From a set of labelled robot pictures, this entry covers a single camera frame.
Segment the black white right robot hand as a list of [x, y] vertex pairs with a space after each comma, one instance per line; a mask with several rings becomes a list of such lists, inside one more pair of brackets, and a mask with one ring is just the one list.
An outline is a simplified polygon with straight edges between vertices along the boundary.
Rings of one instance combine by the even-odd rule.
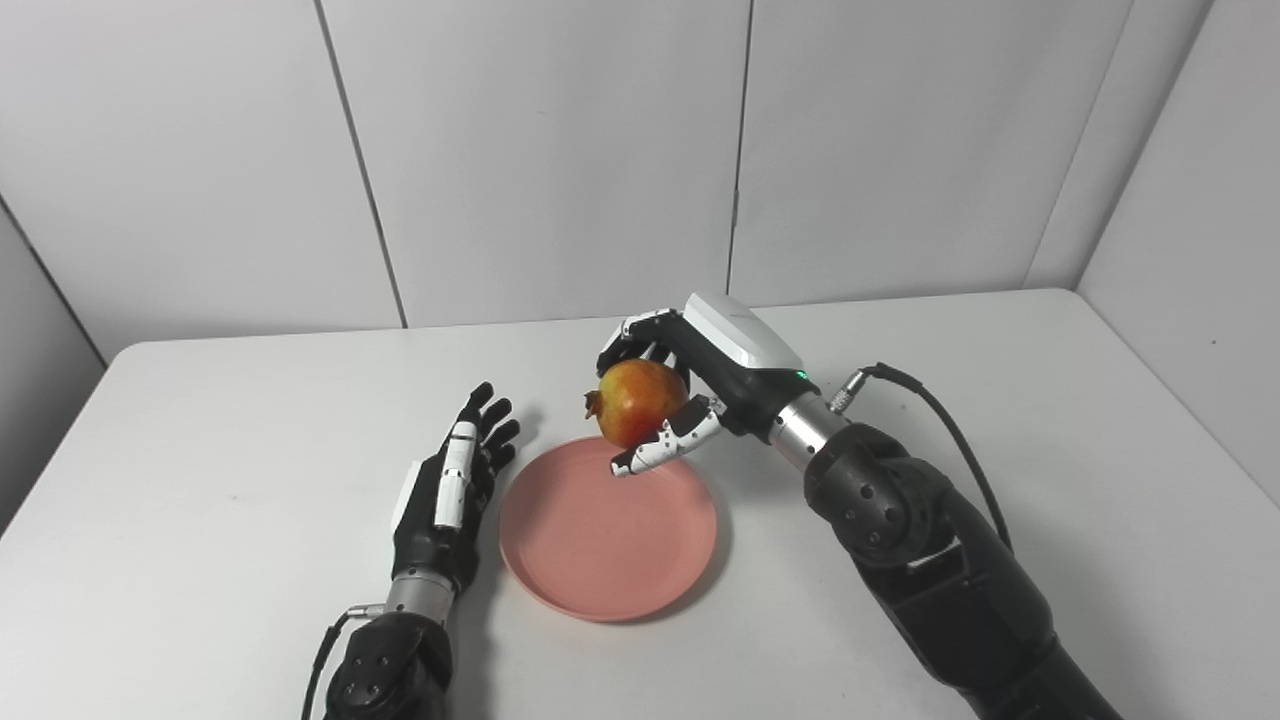
[[684, 307], [626, 318], [596, 359], [596, 374], [630, 359], [673, 360], [682, 382], [709, 389], [611, 460], [632, 477], [692, 452], [716, 434], [754, 436], [799, 471], [838, 432], [803, 360], [751, 309], [722, 293], [692, 293]]

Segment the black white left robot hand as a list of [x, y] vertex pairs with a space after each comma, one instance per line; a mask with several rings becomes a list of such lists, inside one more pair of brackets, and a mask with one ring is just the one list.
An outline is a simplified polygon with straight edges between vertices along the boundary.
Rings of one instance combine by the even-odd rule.
[[440, 448], [408, 471], [397, 501], [392, 575], [435, 573], [457, 593], [474, 583], [477, 536], [499, 474], [515, 460], [520, 423], [512, 402], [483, 382], [460, 410]]

